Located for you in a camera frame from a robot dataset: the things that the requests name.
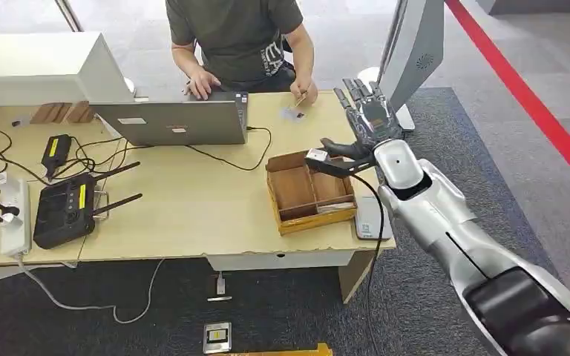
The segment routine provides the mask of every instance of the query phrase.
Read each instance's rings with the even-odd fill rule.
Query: dark green t-shirt
[[[283,64],[281,34],[303,16],[295,0],[166,0],[171,40],[202,47],[205,68],[222,83],[260,82]]]

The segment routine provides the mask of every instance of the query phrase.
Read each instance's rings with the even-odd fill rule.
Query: logo on t-shirt
[[[283,65],[283,53],[276,42],[270,43],[269,46],[261,50],[261,59],[267,76],[275,75]]]

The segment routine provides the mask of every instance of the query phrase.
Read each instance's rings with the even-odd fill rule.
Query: red line
[[[570,165],[570,135],[567,130],[512,68],[508,60],[497,49],[497,46],[460,3],[460,0],[445,1],[477,49],[482,52],[482,55],[495,70],[495,73]]]

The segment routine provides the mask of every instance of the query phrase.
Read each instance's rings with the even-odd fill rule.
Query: gray carpet
[[[407,140],[454,181],[503,245],[554,273],[475,128],[449,88],[419,90],[410,101],[417,131]],[[485,355],[443,273],[397,224],[399,247],[381,255],[371,295],[383,355]],[[156,261],[83,263],[77,270],[36,273],[65,303],[119,305],[133,317],[145,305]],[[199,355],[207,322],[233,323],[234,351],[313,349],[373,355],[364,289],[341,304],[336,268],[235,272],[234,298],[206,302],[208,263],[169,260],[154,284],[152,307],[139,322],[116,325],[108,311],[62,311],[26,276],[0,280],[0,355]]]

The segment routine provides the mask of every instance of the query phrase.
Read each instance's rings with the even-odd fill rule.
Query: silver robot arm
[[[321,141],[329,154],[354,161],[308,158],[307,164],[336,177],[376,167],[381,201],[403,219],[412,237],[449,277],[477,335],[493,355],[570,355],[570,291],[473,221],[476,216],[464,194],[436,166],[417,159],[401,139],[380,92],[362,90],[361,82],[345,82],[355,108],[341,90],[335,91],[357,142]]]

